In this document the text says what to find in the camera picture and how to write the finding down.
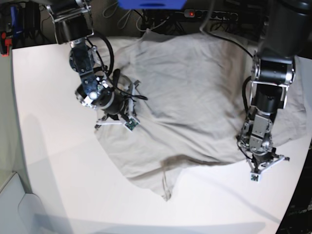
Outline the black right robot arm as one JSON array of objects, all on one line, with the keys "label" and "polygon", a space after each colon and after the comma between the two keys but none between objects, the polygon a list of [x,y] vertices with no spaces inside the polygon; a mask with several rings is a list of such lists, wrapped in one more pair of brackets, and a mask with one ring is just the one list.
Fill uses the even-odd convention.
[{"label": "black right robot arm", "polygon": [[69,64],[80,77],[77,100],[84,106],[100,109],[110,116],[118,115],[125,107],[125,96],[110,81],[114,55],[111,44],[104,39],[110,64],[105,67],[98,49],[89,38],[94,35],[91,5],[88,0],[40,0],[52,18],[57,44],[69,43]]}]

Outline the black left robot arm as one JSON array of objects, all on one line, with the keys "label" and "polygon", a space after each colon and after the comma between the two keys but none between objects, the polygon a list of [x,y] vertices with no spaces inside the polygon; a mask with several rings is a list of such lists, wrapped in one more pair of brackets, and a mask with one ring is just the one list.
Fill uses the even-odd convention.
[{"label": "black left robot arm", "polygon": [[312,30],[310,0],[274,0],[264,39],[253,56],[252,74],[243,83],[256,86],[251,103],[243,98],[246,119],[237,136],[240,151],[255,168],[272,165],[282,156],[273,147],[271,130],[279,109],[287,102],[287,91],[295,79],[294,57],[302,50]]}]

